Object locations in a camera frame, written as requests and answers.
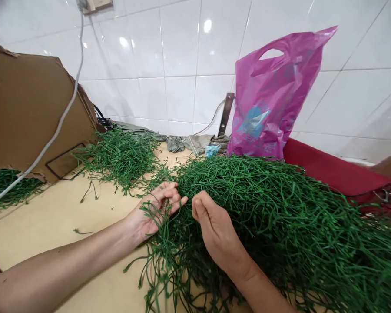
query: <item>pink plastic bag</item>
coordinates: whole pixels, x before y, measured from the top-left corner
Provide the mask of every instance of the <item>pink plastic bag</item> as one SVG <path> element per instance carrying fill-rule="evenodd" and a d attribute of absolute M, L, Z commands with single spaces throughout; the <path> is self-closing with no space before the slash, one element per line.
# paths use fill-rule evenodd
<path fill-rule="evenodd" d="M 323 46 L 337 26 L 292 33 L 236 62 L 236 101 L 228 153 L 282 159 L 304 100 L 318 75 Z M 260 60 L 268 50 L 284 55 Z"/>

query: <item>electrical wire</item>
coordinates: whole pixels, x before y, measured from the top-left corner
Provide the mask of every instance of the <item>electrical wire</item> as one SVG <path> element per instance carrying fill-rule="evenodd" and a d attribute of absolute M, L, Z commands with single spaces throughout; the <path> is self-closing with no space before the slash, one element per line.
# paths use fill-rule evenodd
<path fill-rule="evenodd" d="M 219 107 L 220 107 L 225 101 L 226 101 L 226 98 L 224 98 L 223 101 L 220 102 L 220 104 L 217 106 L 217 109 L 216 109 L 216 111 L 214 112 L 214 115 L 213 115 L 213 118 L 212 118 L 212 121 L 210 122 L 210 124 L 207 125 L 207 126 L 206 126 L 204 129 L 202 129 L 201 131 L 199 131 L 198 133 L 195 133 L 193 136 L 198 135 L 199 133 L 205 131 L 207 128 L 209 128 L 209 127 L 213 124 L 213 121 L 214 121 L 214 119 L 216 118 L 216 115 L 217 115 L 217 112 L 218 112 L 218 110 L 219 110 Z"/>
<path fill-rule="evenodd" d="M 71 97 L 70 102 L 68 103 L 64 113 L 62 114 L 60 121 L 58 123 L 58 127 L 56 128 L 56 132 L 52 136 L 52 138 L 49 140 L 49 142 L 46 144 L 46 146 L 42 149 L 42 151 L 39 153 L 38 157 L 36 160 L 33 162 L 33 164 L 22 174 L 19 176 L 18 179 L 16 179 L 10 186 L 8 186 L 3 192 L 0 194 L 0 199 L 3 198 L 3 196 L 8 193 L 14 186 L 16 186 L 23 178 L 25 178 L 35 167 L 38 165 L 40 159 L 43 157 L 45 152 L 48 150 L 50 145 L 55 141 L 55 139 L 58 137 L 62 124 L 64 122 L 64 119 L 66 115 L 68 114 L 68 111 L 70 110 L 71 106 L 74 103 L 75 97 L 77 95 L 78 91 L 78 79 L 80 78 L 80 73 L 81 73 L 81 68 L 83 67 L 83 61 L 84 61 L 84 49 L 83 49 L 83 31 L 84 31 L 84 17 L 83 13 L 80 12 L 81 14 L 81 31 L 80 31 L 80 46 L 81 46 L 81 61 L 80 61 L 80 66 L 78 68 L 78 73 L 77 76 L 75 77 L 75 85 L 74 85 L 74 93 L 73 96 Z"/>

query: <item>pile of green stems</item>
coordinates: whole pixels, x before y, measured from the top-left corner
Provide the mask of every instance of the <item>pile of green stems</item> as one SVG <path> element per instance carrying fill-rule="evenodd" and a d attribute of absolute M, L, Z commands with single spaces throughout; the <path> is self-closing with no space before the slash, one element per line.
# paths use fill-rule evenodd
<path fill-rule="evenodd" d="M 107 133 L 96 133 L 96 136 L 99 139 L 97 144 L 73 152 L 79 164 L 83 163 L 80 171 L 90 178 L 89 188 L 81 202 L 91 186 L 94 187 L 93 181 L 113 181 L 115 193 L 120 188 L 127 195 L 142 182 L 145 173 L 157 169 L 159 163 L 153 151 L 159 143 L 153 134 L 124 133 L 115 127 Z"/>
<path fill-rule="evenodd" d="M 17 179 L 19 173 L 20 171 L 17 170 L 0 170 L 0 193 Z M 24 178 L 0 199 L 0 209 L 26 202 L 31 195 L 42 192 L 40 188 L 42 185 L 39 179 Z"/>
<path fill-rule="evenodd" d="M 298 310 L 391 312 L 388 220 L 362 216 L 361 206 L 300 167 L 248 156 L 197 158 L 171 171 L 161 165 L 149 190 L 164 180 L 178 182 L 190 200 L 205 190 L 224 207 L 249 255 L 290 302 L 295 295 Z M 243 301 L 207 252 L 191 201 L 156 223 L 139 280 L 139 287 L 149 284 L 147 312 L 159 312 L 161 294 L 186 312 L 228 312 L 234 298 Z M 205 291 L 192 294 L 194 285 Z"/>

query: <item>hand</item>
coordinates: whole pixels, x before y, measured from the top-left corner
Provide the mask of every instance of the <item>hand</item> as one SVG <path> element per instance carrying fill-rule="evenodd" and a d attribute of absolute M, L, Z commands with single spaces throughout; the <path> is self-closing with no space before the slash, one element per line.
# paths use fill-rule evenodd
<path fill-rule="evenodd" d="M 178 194 L 178 190 L 176 189 L 177 186 L 178 184 L 175 182 L 163 182 L 150 194 L 145 196 L 133 209 L 133 211 L 129 213 L 127 219 L 129 219 L 129 221 L 137 229 L 139 235 L 138 244 L 144 242 L 148 238 L 148 235 L 153 235 L 158 231 L 158 227 L 154 220 L 151 217 L 146 216 L 145 211 L 141 210 L 141 206 L 145 205 L 146 208 L 154 212 L 162 223 L 165 214 L 165 206 L 168 206 L 167 200 L 169 200 L 169 204 L 172 205 L 169 215 L 174 214 L 179 207 L 183 206 L 188 200 L 188 197 L 183 197 L 181 199 L 181 196 Z"/>
<path fill-rule="evenodd" d="M 201 225 L 205 247 L 214 262 L 233 281 L 247 277 L 253 260 L 240 242 L 227 211 L 202 191 L 192 199 L 192 216 Z"/>

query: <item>gray cloth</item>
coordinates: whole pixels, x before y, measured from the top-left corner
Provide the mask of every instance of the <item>gray cloth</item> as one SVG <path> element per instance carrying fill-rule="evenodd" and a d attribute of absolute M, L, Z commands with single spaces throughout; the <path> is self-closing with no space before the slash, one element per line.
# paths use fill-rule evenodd
<path fill-rule="evenodd" d="M 215 137 L 214 135 L 190 135 L 190 136 L 167 136 L 160 135 L 146 127 L 137 126 L 124 122 L 115 122 L 124 132 L 133 132 L 136 134 L 153 133 L 156 141 L 166 142 L 169 152 L 181 152 L 184 148 L 191 150 L 194 154 L 199 155 L 205 152 L 205 147 L 209 142 L 220 144 L 219 153 L 225 153 L 229 143 L 228 136 Z"/>

